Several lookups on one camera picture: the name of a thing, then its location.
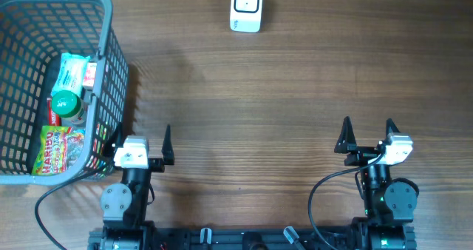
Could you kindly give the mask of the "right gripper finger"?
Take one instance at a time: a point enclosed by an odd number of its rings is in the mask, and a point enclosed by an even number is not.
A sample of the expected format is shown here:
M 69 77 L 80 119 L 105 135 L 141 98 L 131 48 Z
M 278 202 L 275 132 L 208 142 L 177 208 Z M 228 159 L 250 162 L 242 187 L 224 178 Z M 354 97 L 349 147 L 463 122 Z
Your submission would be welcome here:
M 341 133 L 334 147 L 334 152 L 338 154 L 348 154 L 356 151 L 357 147 L 350 116 L 346 116 L 342 124 Z
M 395 122 L 393 119 L 388 118 L 386 120 L 386 137 L 389 137 L 390 135 L 397 135 L 400 134 L 400 130 L 397 128 L 395 125 Z

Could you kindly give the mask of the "Haribo gummy bag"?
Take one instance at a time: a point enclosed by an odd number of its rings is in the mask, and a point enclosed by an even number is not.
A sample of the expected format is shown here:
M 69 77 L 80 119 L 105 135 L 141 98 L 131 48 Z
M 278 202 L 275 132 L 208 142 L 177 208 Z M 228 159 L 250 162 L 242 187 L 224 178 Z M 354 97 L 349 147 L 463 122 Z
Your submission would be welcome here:
M 68 126 L 43 126 L 41 147 L 33 166 L 33 175 L 58 175 L 70 167 L 81 156 L 85 130 Z

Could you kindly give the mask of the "teal tissue packet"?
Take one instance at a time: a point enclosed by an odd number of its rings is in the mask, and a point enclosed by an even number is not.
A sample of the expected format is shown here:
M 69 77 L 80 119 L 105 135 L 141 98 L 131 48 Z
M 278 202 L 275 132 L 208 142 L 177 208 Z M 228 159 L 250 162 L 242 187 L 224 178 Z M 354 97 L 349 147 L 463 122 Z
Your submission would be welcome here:
M 62 53 L 58 77 L 50 95 L 53 97 L 60 91 L 70 91 L 81 97 L 83 81 L 90 56 Z

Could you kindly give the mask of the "green lid jar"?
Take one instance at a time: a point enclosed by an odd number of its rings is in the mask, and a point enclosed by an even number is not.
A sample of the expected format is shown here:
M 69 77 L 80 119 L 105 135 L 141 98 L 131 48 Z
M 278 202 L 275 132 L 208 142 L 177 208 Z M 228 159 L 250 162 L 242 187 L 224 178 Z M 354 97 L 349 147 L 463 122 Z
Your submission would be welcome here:
M 80 126 L 86 123 L 87 105 L 72 91 L 62 90 L 52 97 L 52 110 L 60 118 Z

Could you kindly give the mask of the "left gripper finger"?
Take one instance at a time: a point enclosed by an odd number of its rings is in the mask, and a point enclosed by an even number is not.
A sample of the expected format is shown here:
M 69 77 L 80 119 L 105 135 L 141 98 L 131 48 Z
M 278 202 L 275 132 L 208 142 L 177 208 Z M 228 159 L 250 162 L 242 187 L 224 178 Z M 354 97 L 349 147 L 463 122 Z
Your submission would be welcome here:
M 163 162 L 165 165 L 174 165 L 175 156 L 171 142 L 171 126 L 168 124 L 166 127 L 165 136 L 163 139 L 163 145 L 161 149 L 163 155 Z
M 105 158 L 113 158 L 116 150 L 123 145 L 123 124 L 118 123 L 114 132 L 108 137 L 103 145 L 102 156 Z

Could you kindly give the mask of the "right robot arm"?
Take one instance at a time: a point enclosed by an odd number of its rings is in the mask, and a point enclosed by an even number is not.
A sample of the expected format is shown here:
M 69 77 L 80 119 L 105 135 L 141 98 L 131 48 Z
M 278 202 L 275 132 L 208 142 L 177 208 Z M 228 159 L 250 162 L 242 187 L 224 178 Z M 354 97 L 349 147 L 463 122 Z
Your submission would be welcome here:
M 355 217 L 347 233 L 348 249 L 416 250 L 414 220 L 420 190 L 406 179 L 393 179 L 390 168 L 403 163 L 413 150 L 409 135 L 399 131 L 392 119 L 386 137 L 377 146 L 356 143 L 350 117 L 345 117 L 334 148 L 345 154 L 345 166 L 359 169 L 356 185 L 364 201 L 365 216 Z

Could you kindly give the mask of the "red snack stick packet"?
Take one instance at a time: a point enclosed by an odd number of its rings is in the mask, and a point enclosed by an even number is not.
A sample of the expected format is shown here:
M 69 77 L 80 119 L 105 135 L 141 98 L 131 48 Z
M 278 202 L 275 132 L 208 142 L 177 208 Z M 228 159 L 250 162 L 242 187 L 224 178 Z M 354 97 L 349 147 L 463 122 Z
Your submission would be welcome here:
M 52 110 L 52 99 L 47 99 L 47 116 L 49 126 L 61 126 L 61 118 Z

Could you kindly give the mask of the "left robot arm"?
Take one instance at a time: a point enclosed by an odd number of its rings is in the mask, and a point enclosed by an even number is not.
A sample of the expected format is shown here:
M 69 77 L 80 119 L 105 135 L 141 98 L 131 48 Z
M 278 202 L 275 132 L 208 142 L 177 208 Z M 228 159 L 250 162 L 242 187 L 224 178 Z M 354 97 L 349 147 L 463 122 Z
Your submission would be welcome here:
M 101 195 L 103 229 L 90 235 L 88 249 L 165 249 L 154 222 L 146 219 L 154 202 L 152 173 L 163 173 L 175 162 L 171 127 L 167 126 L 160 158 L 149 156 L 149 141 L 142 136 L 123 136 L 118 125 L 104 145 L 103 153 L 123 171 L 119 183 L 107 186 Z

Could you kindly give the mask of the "small red white candy pack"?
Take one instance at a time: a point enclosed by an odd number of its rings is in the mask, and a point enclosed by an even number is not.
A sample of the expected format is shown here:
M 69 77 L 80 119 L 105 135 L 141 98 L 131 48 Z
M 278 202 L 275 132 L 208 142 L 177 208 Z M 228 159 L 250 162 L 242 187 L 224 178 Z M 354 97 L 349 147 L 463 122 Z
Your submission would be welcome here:
M 95 75 L 97 71 L 97 63 L 89 62 L 86 67 L 82 87 L 87 90 L 92 90 L 95 83 Z

